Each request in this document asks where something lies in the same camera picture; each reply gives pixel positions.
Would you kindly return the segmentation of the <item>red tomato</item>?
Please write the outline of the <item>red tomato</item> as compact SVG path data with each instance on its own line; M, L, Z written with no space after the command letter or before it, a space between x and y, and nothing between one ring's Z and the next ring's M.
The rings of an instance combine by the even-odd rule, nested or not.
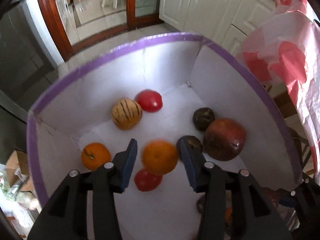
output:
M151 89L145 89L136 95L135 101L141 106L142 110L155 113L162 109L163 100L161 94Z
M139 191L149 192L156 189L162 182L162 179L163 176L157 176L142 169L136 173L134 182Z

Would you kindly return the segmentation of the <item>orange tangerine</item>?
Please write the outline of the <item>orange tangerine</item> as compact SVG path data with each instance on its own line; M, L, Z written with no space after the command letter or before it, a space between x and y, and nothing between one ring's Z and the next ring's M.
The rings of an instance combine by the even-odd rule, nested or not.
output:
M111 154L109 150L99 142L88 144L81 152L81 162L90 171L95 171L101 165L110 161Z
M165 140L148 142L141 152L144 169L156 176L163 176L173 171L178 160L179 154L176 146Z

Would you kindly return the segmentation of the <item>large dark red apple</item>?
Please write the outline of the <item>large dark red apple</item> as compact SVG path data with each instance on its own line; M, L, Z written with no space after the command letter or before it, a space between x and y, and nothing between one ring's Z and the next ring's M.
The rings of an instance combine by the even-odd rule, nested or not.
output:
M215 160L230 161L240 154L246 138L247 132L238 122L229 118L219 118L206 129L203 148Z

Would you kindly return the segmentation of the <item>white kitchen cabinet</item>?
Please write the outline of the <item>white kitchen cabinet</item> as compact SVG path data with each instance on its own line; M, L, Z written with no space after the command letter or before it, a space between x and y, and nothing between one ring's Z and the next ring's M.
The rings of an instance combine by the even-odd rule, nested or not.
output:
M179 31L201 34L236 55L274 8L274 0L160 0L159 17Z

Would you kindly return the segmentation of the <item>white purple-rimmed box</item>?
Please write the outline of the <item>white purple-rimmed box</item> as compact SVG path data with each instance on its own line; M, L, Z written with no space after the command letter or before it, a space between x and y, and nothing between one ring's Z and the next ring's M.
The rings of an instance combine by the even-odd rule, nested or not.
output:
M160 111L144 110L136 126L119 129L112 107L151 89ZM191 188L180 159L160 185L139 191L143 147L153 140L174 146L184 135L203 144L193 113L209 107L247 132L230 161L196 159L198 187ZM130 182L121 169L131 139L138 152ZM103 144L111 161L85 168L81 152ZM43 209L29 239L224 239L225 209L232 204L231 239L291 239L264 188L292 190L301 180L293 139L276 104L256 77L214 42L168 33L125 44L56 81L28 114L27 155Z

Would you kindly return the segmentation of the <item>red white checkered tablecloth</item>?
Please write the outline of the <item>red white checkered tablecloth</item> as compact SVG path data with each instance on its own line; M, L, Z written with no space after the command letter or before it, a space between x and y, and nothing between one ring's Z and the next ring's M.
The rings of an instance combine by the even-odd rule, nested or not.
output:
M307 0L274 0L272 16L236 55L264 85L285 83L311 146L319 180L319 26Z

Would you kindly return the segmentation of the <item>wooden glass door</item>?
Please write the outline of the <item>wooden glass door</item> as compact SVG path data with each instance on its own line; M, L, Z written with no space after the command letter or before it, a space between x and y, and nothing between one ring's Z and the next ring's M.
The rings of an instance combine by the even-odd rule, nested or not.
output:
M107 38L161 22L159 0L37 0L63 61Z

